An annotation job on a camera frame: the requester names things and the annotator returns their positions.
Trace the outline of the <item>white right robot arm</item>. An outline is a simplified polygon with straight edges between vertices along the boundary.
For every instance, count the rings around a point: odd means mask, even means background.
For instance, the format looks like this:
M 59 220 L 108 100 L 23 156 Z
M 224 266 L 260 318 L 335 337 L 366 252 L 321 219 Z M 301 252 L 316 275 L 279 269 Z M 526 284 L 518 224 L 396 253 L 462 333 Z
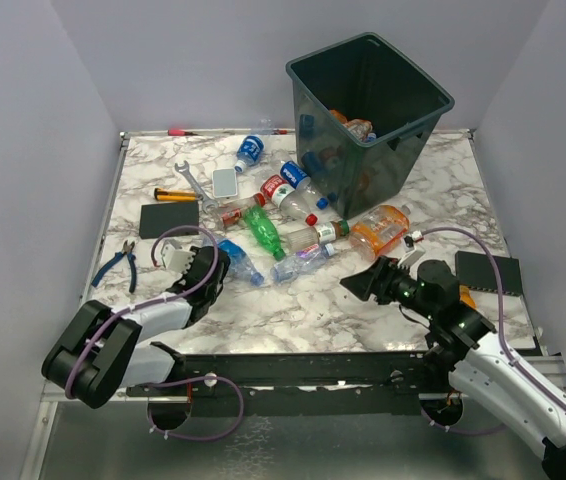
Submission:
M 380 257 L 340 283 L 362 301 L 396 303 L 426 318 L 434 345 L 422 367 L 424 383 L 435 391 L 451 386 L 480 403 L 540 458 L 548 478 L 566 479 L 566 393 L 461 300 L 445 262 L 427 260 L 412 276 L 398 260 Z

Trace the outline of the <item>orange juice bottle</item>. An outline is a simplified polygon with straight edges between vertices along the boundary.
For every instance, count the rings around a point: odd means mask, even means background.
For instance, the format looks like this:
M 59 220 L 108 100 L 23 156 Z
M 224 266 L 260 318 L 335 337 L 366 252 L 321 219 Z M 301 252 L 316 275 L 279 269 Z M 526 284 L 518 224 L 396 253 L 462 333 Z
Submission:
M 459 287 L 460 300 L 472 309 L 476 309 L 477 305 L 471 296 L 470 290 L 467 286 L 461 285 Z

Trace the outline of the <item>red label water bottle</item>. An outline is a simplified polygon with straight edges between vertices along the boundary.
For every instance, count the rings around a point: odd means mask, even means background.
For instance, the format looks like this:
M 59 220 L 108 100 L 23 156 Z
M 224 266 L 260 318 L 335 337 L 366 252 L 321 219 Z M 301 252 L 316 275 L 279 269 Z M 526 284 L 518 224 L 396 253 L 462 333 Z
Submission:
M 265 174 L 260 187 L 261 193 L 284 215 L 314 226 L 318 217 L 311 211 L 309 204 L 279 174 Z

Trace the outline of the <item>large orange label bottle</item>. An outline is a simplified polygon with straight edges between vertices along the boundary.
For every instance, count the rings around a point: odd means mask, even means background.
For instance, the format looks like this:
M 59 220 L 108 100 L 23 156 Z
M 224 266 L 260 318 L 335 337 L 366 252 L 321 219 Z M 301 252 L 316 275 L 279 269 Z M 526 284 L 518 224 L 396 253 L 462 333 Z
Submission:
M 408 232 L 410 213 L 407 205 L 378 205 L 350 228 L 348 238 L 351 246 L 363 259 L 369 261 L 389 253 Z

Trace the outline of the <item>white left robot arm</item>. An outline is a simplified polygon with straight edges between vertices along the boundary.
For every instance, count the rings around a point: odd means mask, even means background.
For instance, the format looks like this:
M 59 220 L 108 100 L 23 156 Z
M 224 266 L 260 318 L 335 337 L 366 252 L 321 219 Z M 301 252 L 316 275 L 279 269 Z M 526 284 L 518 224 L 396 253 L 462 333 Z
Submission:
M 230 267 L 220 248 L 192 247 L 189 254 L 181 277 L 146 307 L 85 302 L 45 357 L 42 376 L 92 409 L 120 388 L 152 384 L 165 395 L 177 392 L 184 380 L 179 354 L 160 342 L 140 344 L 201 320 L 221 294 Z

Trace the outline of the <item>blue label crushed bottle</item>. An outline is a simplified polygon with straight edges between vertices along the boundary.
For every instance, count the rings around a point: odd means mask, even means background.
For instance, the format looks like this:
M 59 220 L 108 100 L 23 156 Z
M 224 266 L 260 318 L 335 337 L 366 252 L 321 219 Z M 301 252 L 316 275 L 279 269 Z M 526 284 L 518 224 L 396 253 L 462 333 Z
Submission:
M 216 236 L 215 241 L 218 248 L 224 251 L 230 259 L 228 276 L 232 280 L 249 283 L 253 287 L 260 287 L 263 284 L 263 275 L 239 245 L 221 236 Z

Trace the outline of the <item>crushed orange label bottle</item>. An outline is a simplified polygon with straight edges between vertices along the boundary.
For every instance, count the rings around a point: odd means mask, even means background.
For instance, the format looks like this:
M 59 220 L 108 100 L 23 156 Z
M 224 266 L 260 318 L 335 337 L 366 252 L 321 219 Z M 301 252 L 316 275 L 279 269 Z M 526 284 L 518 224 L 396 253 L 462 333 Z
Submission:
M 348 122 L 347 117 L 338 110 L 332 109 L 330 110 L 330 113 L 333 117 L 335 117 L 338 120 L 339 123 L 346 124 Z

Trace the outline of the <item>green cap tea bottle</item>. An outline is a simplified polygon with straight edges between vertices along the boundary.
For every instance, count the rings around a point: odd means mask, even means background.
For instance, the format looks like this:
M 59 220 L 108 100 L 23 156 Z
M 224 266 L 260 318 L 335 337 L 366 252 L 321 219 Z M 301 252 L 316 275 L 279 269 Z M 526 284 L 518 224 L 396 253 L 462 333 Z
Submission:
M 314 245 L 324 245 L 345 238 L 350 233 L 345 220 L 329 221 L 285 234 L 285 246 L 293 253 L 300 252 Z

